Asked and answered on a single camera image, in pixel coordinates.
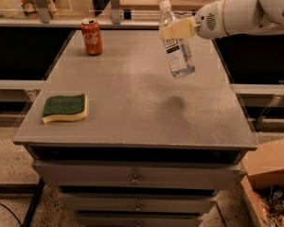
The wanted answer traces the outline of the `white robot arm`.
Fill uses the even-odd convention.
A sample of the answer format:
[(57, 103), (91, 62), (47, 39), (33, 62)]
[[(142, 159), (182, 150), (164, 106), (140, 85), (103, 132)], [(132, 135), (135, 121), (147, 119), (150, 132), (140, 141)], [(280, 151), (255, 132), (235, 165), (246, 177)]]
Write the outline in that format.
[(238, 34), (284, 34), (284, 0), (220, 0), (201, 7), (194, 16), (161, 26), (162, 39), (184, 39), (197, 34), (218, 39)]

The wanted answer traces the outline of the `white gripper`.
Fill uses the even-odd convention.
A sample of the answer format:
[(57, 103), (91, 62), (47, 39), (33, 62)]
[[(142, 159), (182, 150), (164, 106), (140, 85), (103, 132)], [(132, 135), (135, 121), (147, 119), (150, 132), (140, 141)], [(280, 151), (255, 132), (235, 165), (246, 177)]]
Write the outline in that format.
[(181, 19), (161, 28), (164, 40), (185, 39), (197, 34), (204, 39), (223, 38), (227, 35), (223, 25), (224, 1), (216, 1), (201, 7), (193, 17)]

